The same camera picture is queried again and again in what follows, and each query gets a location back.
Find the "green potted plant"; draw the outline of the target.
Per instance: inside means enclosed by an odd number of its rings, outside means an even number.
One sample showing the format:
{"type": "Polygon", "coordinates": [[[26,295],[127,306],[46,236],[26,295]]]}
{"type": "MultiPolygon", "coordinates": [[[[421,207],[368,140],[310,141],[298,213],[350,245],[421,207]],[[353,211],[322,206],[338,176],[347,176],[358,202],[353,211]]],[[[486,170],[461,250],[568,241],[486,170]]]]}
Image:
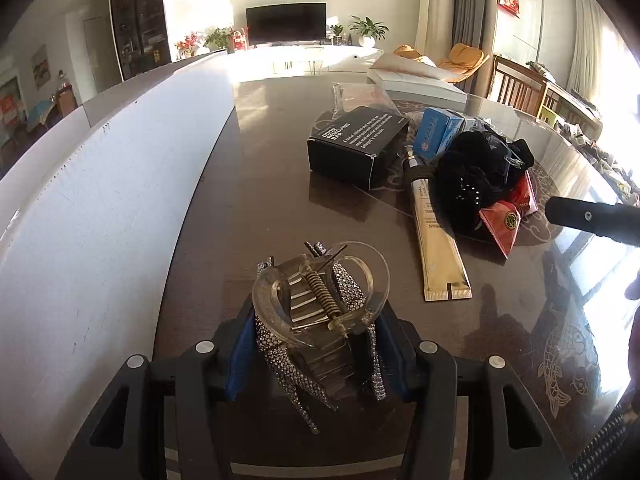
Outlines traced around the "green potted plant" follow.
{"type": "Polygon", "coordinates": [[[373,21],[368,16],[360,18],[353,15],[349,29],[358,35],[358,44],[363,48],[374,48],[378,41],[384,40],[390,31],[387,25],[373,21]]]}

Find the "dark glass display cabinet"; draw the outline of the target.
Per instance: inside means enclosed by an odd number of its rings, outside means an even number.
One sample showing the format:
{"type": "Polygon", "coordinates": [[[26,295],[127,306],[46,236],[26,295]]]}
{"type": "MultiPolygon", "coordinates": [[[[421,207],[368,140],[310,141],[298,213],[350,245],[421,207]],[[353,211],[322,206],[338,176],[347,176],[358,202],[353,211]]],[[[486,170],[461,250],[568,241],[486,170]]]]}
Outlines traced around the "dark glass display cabinet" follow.
{"type": "Polygon", "coordinates": [[[110,12],[123,80],[171,62],[163,0],[110,0],[110,12]]]}

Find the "clear rhinestone hair claw clip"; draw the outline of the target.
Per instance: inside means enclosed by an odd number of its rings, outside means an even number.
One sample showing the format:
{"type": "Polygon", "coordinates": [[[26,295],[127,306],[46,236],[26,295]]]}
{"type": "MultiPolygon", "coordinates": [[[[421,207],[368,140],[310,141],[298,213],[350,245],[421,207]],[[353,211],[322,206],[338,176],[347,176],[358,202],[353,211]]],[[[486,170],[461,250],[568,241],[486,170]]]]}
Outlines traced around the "clear rhinestone hair claw clip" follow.
{"type": "Polygon", "coordinates": [[[260,355],[309,430],[301,396],[331,411],[352,388],[386,399],[376,320],[390,294],[384,256],[363,242],[317,242],[282,263],[258,266],[252,289],[260,355]]]}

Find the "red paper packet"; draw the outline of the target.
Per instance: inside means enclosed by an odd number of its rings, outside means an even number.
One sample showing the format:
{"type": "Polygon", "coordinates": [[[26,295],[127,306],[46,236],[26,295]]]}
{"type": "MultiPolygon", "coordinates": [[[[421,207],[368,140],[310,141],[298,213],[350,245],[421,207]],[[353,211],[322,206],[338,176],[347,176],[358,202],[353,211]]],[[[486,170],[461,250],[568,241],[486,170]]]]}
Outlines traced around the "red paper packet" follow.
{"type": "Polygon", "coordinates": [[[514,188],[493,205],[480,210],[484,226],[497,243],[504,258],[510,256],[523,218],[538,211],[529,171],[518,179],[514,188]]]}

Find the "black printed carton box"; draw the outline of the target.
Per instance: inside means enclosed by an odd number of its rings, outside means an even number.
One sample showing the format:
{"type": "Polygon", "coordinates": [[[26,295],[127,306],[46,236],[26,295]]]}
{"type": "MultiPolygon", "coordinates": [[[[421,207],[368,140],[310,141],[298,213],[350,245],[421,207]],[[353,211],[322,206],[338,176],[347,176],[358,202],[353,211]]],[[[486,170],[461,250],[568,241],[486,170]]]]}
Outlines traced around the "black printed carton box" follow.
{"type": "Polygon", "coordinates": [[[409,130],[404,116],[360,106],[307,140],[310,170],[365,191],[386,178],[409,130]]]}

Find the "phone case in plastic bag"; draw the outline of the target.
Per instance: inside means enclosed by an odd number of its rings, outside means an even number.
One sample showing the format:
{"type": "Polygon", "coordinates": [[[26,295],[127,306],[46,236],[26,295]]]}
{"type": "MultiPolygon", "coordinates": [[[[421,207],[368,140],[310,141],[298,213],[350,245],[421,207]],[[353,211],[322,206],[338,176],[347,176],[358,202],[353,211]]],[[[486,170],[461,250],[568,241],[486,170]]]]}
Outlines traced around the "phone case in plastic bag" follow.
{"type": "Polygon", "coordinates": [[[336,82],[332,84],[333,111],[337,115],[356,110],[360,106],[397,112],[397,107],[384,89],[376,84],[336,82]]]}

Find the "wooden dining chair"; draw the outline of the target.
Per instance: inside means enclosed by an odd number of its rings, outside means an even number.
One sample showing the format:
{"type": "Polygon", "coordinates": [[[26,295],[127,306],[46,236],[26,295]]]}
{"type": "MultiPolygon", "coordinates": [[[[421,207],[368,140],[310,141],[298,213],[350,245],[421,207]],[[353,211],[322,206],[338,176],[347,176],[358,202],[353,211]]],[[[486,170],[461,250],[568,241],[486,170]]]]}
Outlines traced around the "wooden dining chair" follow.
{"type": "Polygon", "coordinates": [[[547,81],[525,65],[500,55],[492,57],[487,99],[537,117],[544,105],[547,81]]]}

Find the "flat white gift box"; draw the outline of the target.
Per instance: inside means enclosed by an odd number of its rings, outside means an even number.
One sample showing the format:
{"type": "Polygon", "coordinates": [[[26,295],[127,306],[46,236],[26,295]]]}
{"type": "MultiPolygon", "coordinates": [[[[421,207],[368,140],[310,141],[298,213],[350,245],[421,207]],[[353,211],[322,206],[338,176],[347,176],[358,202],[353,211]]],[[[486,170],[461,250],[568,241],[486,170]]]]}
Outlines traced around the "flat white gift box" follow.
{"type": "Polygon", "coordinates": [[[468,95],[448,81],[454,76],[433,63],[384,53],[368,69],[368,77],[393,100],[416,101],[428,106],[463,110],[468,95]]]}

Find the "red flower arrangement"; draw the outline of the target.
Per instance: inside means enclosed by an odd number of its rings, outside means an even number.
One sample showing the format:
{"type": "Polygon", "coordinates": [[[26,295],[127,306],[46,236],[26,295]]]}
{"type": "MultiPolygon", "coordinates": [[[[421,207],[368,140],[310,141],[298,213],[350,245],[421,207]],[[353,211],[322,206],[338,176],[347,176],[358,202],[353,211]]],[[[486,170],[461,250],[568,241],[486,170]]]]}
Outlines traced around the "red flower arrangement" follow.
{"type": "Polygon", "coordinates": [[[200,50],[202,43],[203,36],[201,34],[191,32],[189,35],[186,35],[183,39],[175,43],[178,59],[183,60],[184,58],[194,58],[194,56],[198,54],[198,50],[200,50]]]}

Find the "orange lounge chair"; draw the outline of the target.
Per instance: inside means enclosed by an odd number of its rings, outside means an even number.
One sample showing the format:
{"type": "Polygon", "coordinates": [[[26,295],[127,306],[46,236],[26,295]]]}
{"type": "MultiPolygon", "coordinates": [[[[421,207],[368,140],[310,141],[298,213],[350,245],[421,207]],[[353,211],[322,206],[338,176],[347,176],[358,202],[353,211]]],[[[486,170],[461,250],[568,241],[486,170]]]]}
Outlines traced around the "orange lounge chair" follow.
{"type": "Polygon", "coordinates": [[[443,70],[447,73],[444,81],[450,82],[450,84],[457,84],[458,82],[465,81],[465,79],[469,79],[489,58],[489,55],[485,54],[482,50],[468,46],[467,44],[462,44],[461,42],[455,44],[446,58],[437,63],[433,62],[426,55],[422,55],[418,50],[410,47],[408,44],[402,44],[394,50],[394,53],[413,63],[443,70]]]}

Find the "black flat television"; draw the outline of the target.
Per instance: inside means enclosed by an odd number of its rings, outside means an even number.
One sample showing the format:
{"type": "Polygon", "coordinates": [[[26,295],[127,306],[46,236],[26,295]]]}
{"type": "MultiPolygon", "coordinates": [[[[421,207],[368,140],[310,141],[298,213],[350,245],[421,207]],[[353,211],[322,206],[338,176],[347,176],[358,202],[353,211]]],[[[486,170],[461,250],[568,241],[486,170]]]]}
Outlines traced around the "black flat television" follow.
{"type": "Polygon", "coordinates": [[[328,7],[324,2],[253,6],[245,15],[250,46],[326,38],[328,7]]]}

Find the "black velvet hair scrunchie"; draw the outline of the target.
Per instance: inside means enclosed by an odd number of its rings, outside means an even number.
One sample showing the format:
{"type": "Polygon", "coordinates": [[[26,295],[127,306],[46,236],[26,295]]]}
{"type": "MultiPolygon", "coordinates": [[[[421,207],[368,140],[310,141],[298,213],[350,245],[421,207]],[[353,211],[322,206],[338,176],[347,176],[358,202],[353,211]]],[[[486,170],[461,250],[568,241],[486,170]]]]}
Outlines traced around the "black velvet hair scrunchie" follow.
{"type": "Polygon", "coordinates": [[[462,131],[437,159],[432,188],[439,212],[455,233],[488,237],[480,211],[505,200],[534,166],[523,139],[506,140],[493,131],[462,131]]]}

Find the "blue white medicine box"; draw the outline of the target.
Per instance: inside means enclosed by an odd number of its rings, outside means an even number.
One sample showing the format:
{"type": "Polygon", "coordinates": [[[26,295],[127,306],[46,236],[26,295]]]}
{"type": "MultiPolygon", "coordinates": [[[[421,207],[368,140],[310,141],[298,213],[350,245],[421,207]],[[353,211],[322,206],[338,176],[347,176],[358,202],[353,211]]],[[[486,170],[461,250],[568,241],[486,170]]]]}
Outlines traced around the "blue white medicine box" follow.
{"type": "Polygon", "coordinates": [[[413,151],[424,159],[434,158],[445,141],[457,133],[463,119],[461,114],[451,110],[427,107],[416,132],[413,151]]]}

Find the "white tv console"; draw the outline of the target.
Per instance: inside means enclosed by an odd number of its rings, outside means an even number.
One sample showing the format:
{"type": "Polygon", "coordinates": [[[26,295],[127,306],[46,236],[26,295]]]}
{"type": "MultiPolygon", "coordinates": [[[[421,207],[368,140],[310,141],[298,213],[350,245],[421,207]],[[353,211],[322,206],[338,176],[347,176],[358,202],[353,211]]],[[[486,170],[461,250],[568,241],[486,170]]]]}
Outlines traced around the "white tv console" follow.
{"type": "Polygon", "coordinates": [[[277,46],[238,51],[226,60],[231,79],[245,82],[326,73],[365,74],[383,53],[357,46],[277,46]]]}

